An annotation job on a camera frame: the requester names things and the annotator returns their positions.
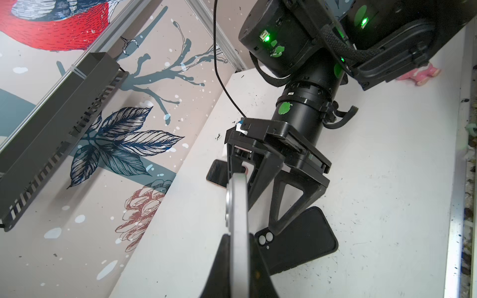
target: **pink pig toy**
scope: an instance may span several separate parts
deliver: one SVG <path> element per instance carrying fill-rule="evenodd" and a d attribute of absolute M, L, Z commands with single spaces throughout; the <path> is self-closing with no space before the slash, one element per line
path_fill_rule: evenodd
<path fill-rule="evenodd" d="M 401 81 L 406 79 L 412 79 L 416 82 L 417 86 L 422 86 L 425 83 L 427 83 L 427 81 L 431 77 L 437 77 L 440 72 L 441 72 L 440 69 L 435 68 L 434 66 L 432 66 L 432 63 L 429 63 L 429 66 L 427 66 L 427 68 L 423 69 L 421 67 L 421 68 L 413 69 L 410 72 L 403 74 L 396 80 Z"/>

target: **red bird belly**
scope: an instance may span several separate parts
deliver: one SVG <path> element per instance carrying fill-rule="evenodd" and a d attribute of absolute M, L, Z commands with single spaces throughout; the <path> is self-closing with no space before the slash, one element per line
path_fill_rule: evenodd
<path fill-rule="evenodd" d="M 0 0 L 0 31 L 32 48 L 47 51 L 86 50 L 109 25 L 108 3 L 62 21 L 27 21 L 11 14 L 17 0 Z"/>

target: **white table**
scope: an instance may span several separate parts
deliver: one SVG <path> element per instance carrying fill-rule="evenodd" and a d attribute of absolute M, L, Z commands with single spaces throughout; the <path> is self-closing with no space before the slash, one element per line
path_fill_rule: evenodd
<path fill-rule="evenodd" d="M 320 136 L 331 183 L 314 204 L 339 250 L 274 275 L 281 297 L 442 297 L 463 40 L 460 32 L 431 60 L 443 71 L 423 87 L 394 81 L 363 92 L 350 79 L 339 88 L 340 110 L 359 112 Z M 283 88 L 249 70 L 227 90 L 248 117 L 269 119 Z M 238 119 L 223 93 L 111 298 L 200 295 L 227 232 L 226 191 L 205 177 Z M 269 185 L 249 212 L 252 233 L 268 225 L 270 198 Z"/>

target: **bird illustration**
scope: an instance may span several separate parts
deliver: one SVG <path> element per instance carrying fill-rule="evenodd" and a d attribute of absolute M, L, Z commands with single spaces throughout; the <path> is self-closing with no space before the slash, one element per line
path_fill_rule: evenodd
<path fill-rule="evenodd" d="M 121 0 L 0 0 L 0 31 L 32 48 L 86 50 Z"/>

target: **blue leaf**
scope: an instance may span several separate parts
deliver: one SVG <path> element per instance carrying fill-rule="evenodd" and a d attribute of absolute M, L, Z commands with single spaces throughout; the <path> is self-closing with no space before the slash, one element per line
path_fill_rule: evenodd
<path fill-rule="evenodd" d="M 151 108 L 122 108 L 104 120 L 98 135 L 114 138 L 124 133 L 134 132 L 143 126 L 150 111 Z"/>
<path fill-rule="evenodd" d="M 101 124 L 101 121 L 103 120 L 102 116 L 101 116 L 101 113 L 103 111 L 99 112 L 99 115 L 98 117 L 96 118 L 96 120 L 93 122 L 93 124 L 91 124 L 91 126 L 88 128 L 88 130 L 86 131 L 86 134 L 89 134 L 90 132 L 98 129 L 99 125 Z"/>
<path fill-rule="evenodd" d="M 99 150 L 88 144 L 76 151 L 71 163 L 71 186 L 75 186 L 88 179 L 98 167 Z"/>
<path fill-rule="evenodd" d="M 113 139 L 118 148 L 140 155 L 151 156 L 162 153 L 174 146 L 183 136 L 161 130 L 148 130 L 120 135 Z"/>
<path fill-rule="evenodd" d="M 116 174 L 149 175 L 139 156 L 123 151 L 114 144 L 106 144 L 100 146 L 99 149 L 104 163 Z"/>

